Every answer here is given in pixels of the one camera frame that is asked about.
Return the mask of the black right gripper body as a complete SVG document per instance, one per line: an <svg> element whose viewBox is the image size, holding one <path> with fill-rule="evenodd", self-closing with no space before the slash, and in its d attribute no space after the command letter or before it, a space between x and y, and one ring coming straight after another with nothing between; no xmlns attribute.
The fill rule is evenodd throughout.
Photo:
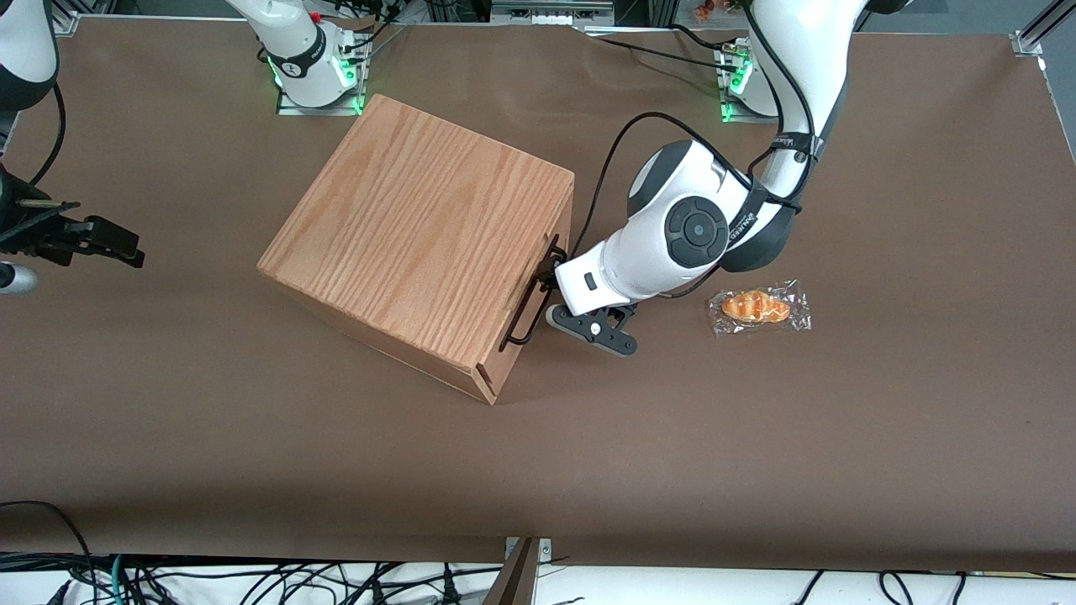
<svg viewBox="0 0 1076 605"><path fill-rule="evenodd" d="M1 252L31 255L49 236L63 230L63 212L80 206L53 200L1 168Z"/></svg>

